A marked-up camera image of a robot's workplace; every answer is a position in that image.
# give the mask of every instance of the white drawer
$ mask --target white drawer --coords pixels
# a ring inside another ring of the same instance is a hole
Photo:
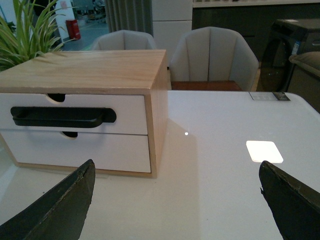
[[[97,169],[150,173],[146,135],[2,130],[18,163],[78,167],[92,159]]]
[[[12,107],[111,108],[116,113],[116,121],[114,123],[104,122],[94,128],[17,126],[10,113]],[[63,102],[57,102],[46,94],[0,93],[0,110],[0,129],[148,134],[143,95],[67,94]]]

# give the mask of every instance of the fire extinguisher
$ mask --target fire extinguisher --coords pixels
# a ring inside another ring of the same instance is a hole
[[[70,39],[77,39],[81,38],[78,21],[77,19],[69,19],[65,21],[66,28],[68,29]]]

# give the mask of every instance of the appliance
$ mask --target appliance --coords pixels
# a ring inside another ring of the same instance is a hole
[[[286,92],[294,64],[290,55],[320,51],[320,19],[278,19],[271,26],[264,51],[259,92]]]

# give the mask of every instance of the upholstered chair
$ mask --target upholstered chair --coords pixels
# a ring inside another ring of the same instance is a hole
[[[98,37],[91,49],[96,50],[151,50],[157,49],[154,38],[146,32],[119,30]]]
[[[236,31],[204,27],[181,36],[169,64],[171,81],[235,81],[250,91],[259,67]]]

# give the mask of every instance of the white cabinet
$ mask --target white cabinet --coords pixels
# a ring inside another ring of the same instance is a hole
[[[0,137],[13,161],[65,169],[92,159],[100,173],[156,177],[168,118],[165,59],[164,50],[57,52],[1,72]],[[116,119],[74,126],[90,109],[112,109]],[[72,124],[57,124],[61,111]]]

